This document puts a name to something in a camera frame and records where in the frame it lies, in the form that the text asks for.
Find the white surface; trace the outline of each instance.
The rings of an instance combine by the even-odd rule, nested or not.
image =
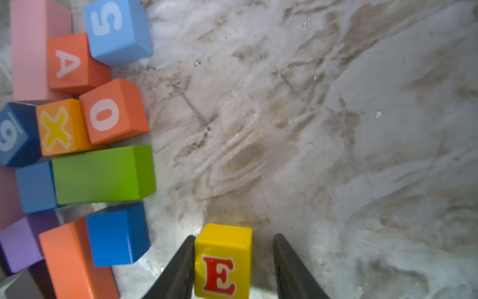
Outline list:
[[[61,2],[84,31],[88,1]],[[254,230],[251,298],[276,298],[279,232],[334,299],[478,297],[478,2],[142,2],[154,54],[113,74],[140,87],[151,132],[119,145],[153,146],[158,192],[122,298],[207,222]]]

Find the green block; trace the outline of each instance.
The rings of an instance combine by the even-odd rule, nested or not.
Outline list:
[[[52,166],[59,205],[142,199],[156,191],[149,145],[60,156]]]

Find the purple block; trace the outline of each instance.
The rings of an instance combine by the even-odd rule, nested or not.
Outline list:
[[[0,232],[10,271],[17,273],[44,259],[38,235],[60,226],[54,210],[29,214]]]

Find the white number 5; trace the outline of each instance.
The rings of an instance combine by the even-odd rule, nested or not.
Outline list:
[[[113,22],[113,27],[115,30],[119,30],[121,28],[122,19],[121,19],[121,11],[118,5],[114,2],[108,2],[101,8],[101,22],[98,19],[98,13],[93,11],[91,13],[91,25],[93,26],[93,33],[95,35],[106,35],[111,31],[111,28],[108,24],[108,16],[113,15],[115,20]]]

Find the toy block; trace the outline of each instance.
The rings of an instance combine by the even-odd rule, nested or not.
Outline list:
[[[105,148],[91,144],[80,101],[67,99],[36,108],[44,156]]]
[[[80,96],[92,144],[108,144],[149,131],[136,84],[116,79]]]
[[[35,106],[7,103],[0,111],[0,164],[27,166],[41,156]]]
[[[0,165],[0,230],[23,217],[15,169]]]
[[[69,98],[48,88],[46,42],[71,34],[71,13],[54,0],[10,1],[13,98],[46,103]]]
[[[53,284],[45,261],[40,261],[18,276],[5,290],[6,299],[55,299]]]
[[[194,243],[195,294],[223,299],[249,298],[252,230],[206,224]]]
[[[17,273],[43,260],[38,235],[60,225],[54,210],[29,214],[0,232],[10,271]]]
[[[48,85],[68,94],[83,94],[111,81],[111,68],[93,59],[86,33],[48,40]]]
[[[86,219],[40,235],[57,299],[119,299],[111,267],[95,267]]]
[[[135,263],[150,247],[142,202],[102,209],[87,224],[96,267]]]
[[[59,205],[136,200],[156,191],[149,145],[56,157],[52,166]]]
[[[23,213],[31,214],[60,207],[56,204],[51,161],[19,168],[15,175]]]
[[[98,0],[83,11],[96,60],[115,67],[151,56],[146,12],[138,0]]]

